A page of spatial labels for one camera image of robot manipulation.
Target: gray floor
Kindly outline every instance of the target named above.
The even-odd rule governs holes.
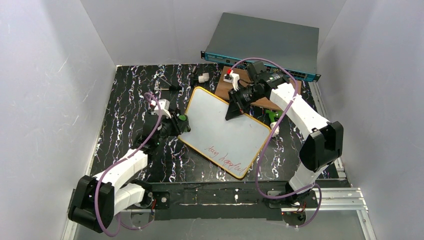
[[[130,214],[122,213],[122,220],[129,224]],[[139,226],[147,222],[147,216],[134,218]],[[109,229],[116,231],[116,221]],[[98,234],[78,226],[74,240],[106,240]],[[181,219],[155,221],[143,231],[121,229],[115,240],[363,240],[364,235],[356,211],[321,211],[306,227],[296,231],[287,228],[283,221],[265,219]]]

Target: black marble table surface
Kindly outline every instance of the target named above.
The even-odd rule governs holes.
[[[105,170],[120,159],[132,145],[132,141],[143,129],[145,123],[156,122],[157,117],[147,112],[148,104],[144,93],[152,92],[158,99],[168,99],[171,108],[184,111],[193,92],[187,76],[193,66],[198,67],[198,74],[209,73],[210,80],[198,84],[214,93],[223,69],[222,64],[179,64],[118,67],[110,92],[103,125],[91,168],[91,174]],[[180,92],[155,91],[154,88],[167,88],[167,84],[158,77],[162,76],[172,83],[182,86]],[[309,85],[301,84],[301,94],[314,109],[315,103]],[[250,108],[249,114],[269,125],[270,120],[265,109],[257,106]],[[280,124],[277,138],[273,138],[265,150],[264,160],[260,166],[259,179],[263,181],[288,181],[298,165],[302,136],[299,129],[288,117]],[[241,181],[254,181],[256,161]],[[169,137],[164,147],[148,160],[145,169],[135,175],[140,180],[151,183],[168,182],[224,182],[240,181],[226,173],[220,167],[191,149],[177,137]],[[332,164],[320,178],[338,178]]]

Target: white connector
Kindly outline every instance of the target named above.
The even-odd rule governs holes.
[[[271,127],[271,129],[274,128],[274,126],[276,125],[276,121],[275,122],[271,122],[271,124],[269,125]],[[272,137],[274,138],[275,136],[277,136],[280,133],[280,126],[277,126],[277,128],[275,129],[275,132],[272,134]]]
[[[199,80],[199,83],[201,83],[201,84],[204,83],[204,82],[209,81],[209,73],[208,72],[203,73],[202,75],[200,75],[198,77],[198,80]]]
[[[240,75],[238,75],[237,73],[234,73],[233,70],[231,70],[229,74],[227,73],[224,75],[224,82],[231,83],[232,88],[236,91],[239,90],[239,80],[240,80]]]
[[[159,116],[159,107],[156,106],[156,102],[151,101],[150,105],[154,107],[154,113]],[[162,115],[168,118],[171,118],[171,114],[168,111],[168,109],[170,108],[170,101],[166,99],[161,99],[159,100],[159,105],[160,105],[160,111],[162,112]]]

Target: red handwriting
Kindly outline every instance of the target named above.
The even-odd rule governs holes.
[[[205,150],[208,150],[209,152],[211,152],[214,156],[212,156],[211,158],[213,159],[213,158],[215,158],[218,154],[220,154],[219,152],[217,152],[215,149],[214,149],[214,147],[215,146],[211,146],[211,147],[209,147],[209,148],[205,148]]]
[[[214,147],[215,146],[211,146],[209,148],[204,149],[213,154],[213,156],[210,157],[212,159],[220,154],[217,150],[214,149]],[[228,170],[234,170],[237,172],[244,172],[246,170],[247,167],[241,168],[240,166],[242,164],[241,162],[234,164],[230,159],[227,159],[227,156],[228,156],[228,153],[226,153],[225,156],[218,159],[219,161],[223,163],[222,165],[223,168],[227,168]]]

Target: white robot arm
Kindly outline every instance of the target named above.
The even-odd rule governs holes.
[[[251,103],[266,97],[284,110],[295,95],[295,89],[282,72],[267,72],[263,62],[250,64],[247,74],[252,84],[246,87],[239,85],[237,89],[228,92],[229,106],[225,116],[230,120],[249,111]],[[228,79],[237,79],[237,74],[230,72],[225,76]],[[318,176],[342,154],[343,126],[339,122],[331,123],[296,94],[287,116],[299,128],[304,144],[299,152],[300,165],[286,185],[286,193],[297,191],[315,182]],[[298,191],[289,201],[310,189]]]
[[[98,233],[103,230],[99,225],[97,216],[101,217],[101,221],[107,228],[113,217],[136,203],[148,205],[152,201],[152,197],[146,195],[146,192],[151,192],[151,185],[147,182],[134,180],[123,187],[137,172],[144,169],[148,164],[148,155],[165,142],[169,136],[178,136],[183,132],[189,132],[189,120],[187,116],[180,114],[180,110],[169,109],[169,101],[159,100],[161,115],[160,124],[156,129],[144,126],[144,133],[135,138],[132,149],[122,156],[126,160],[112,167],[106,174],[105,171],[96,174],[95,176],[83,176],[76,186],[76,189],[71,197],[68,218],[71,221],[79,223]],[[151,104],[154,107],[154,113],[159,114],[159,108],[156,104]],[[98,210],[96,214],[94,196],[96,194],[96,186],[103,176],[98,191]]]

